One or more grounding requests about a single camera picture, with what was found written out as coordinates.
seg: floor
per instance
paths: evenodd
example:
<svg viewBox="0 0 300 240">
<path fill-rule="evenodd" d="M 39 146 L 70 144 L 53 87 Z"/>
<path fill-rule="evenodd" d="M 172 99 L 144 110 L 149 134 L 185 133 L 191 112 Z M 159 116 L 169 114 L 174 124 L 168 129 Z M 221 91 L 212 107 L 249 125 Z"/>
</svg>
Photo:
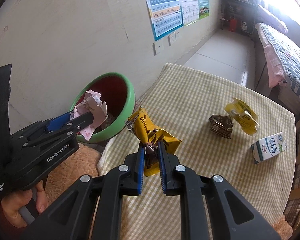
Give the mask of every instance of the floor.
<svg viewBox="0 0 300 240">
<path fill-rule="evenodd" d="M 228 30 L 216 32 L 185 66 L 254 89 L 255 49 L 246 36 Z"/>
</svg>

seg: pillow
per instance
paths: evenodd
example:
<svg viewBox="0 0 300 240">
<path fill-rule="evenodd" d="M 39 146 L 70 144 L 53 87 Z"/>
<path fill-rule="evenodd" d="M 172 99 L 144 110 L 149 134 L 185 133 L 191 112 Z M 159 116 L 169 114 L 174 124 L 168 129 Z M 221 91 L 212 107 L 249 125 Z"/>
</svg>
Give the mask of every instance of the pillow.
<svg viewBox="0 0 300 240">
<path fill-rule="evenodd" d="M 276 16 L 271 12 L 264 9 L 260 4 L 258 4 L 258 20 L 263 22 L 271 27 L 275 28 L 277 31 L 287 34 L 288 29 L 283 21 L 280 21 Z"/>
<path fill-rule="evenodd" d="M 48 175 L 45 192 L 49 205 L 83 174 L 98 177 L 97 164 L 101 153 L 79 143 L 80 149 L 59 164 Z"/>
</svg>

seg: human hand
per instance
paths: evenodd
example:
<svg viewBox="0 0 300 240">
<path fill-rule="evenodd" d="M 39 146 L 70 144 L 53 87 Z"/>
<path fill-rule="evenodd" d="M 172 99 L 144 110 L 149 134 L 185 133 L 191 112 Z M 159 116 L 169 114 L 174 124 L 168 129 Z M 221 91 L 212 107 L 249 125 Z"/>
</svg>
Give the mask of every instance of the human hand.
<svg viewBox="0 0 300 240">
<path fill-rule="evenodd" d="M 41 214 L 48 206 L 47 195 L 43 189 L 42 181 L 35 185 L 37 189 L 37 211 Z M 10 195 L 5 196 L 1 200 L 1 206 L 3 209 L 3 214 L 6 219 L 15 227 L 22 228 L 26 227 L 27 223 L 23 220 L 19 213 L 19 209 L 27 205 L 32 198 L 32 190 L 26 191 L 15 191 Z"/>
</svg>

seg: white milk carton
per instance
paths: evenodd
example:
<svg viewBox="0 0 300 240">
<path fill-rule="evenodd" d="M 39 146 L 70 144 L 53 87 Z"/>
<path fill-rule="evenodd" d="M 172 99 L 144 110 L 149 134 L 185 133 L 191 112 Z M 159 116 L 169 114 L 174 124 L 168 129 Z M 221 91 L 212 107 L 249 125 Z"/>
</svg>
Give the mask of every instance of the white milk carton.
<svg viewBox="0 0 300 240">
<path fill-rule="evenodd" d="M 287 149 L 282 132 L 262 138 L 251 145 L 254 163 L 261 163 Z"/>
</svg>

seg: white wall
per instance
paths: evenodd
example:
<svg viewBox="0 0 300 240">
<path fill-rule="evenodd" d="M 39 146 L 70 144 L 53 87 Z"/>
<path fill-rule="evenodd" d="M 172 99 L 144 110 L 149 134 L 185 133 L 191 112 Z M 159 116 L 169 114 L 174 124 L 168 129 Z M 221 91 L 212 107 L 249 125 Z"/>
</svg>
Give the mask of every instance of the white wall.
<svg viewBox="0 0 300 240">
<path fill-rule="evenodd" d="M 218 28 L 210 16 L 182 28 L 181 38 L 154 56 L 145 0 L 6 0 L 0 9 L 0 66 L 12 63 L 10 125 L 66 112 L 87 83 L 120 72 L 139 97 L 165 62 L 176 62 Z"/>
</svg>

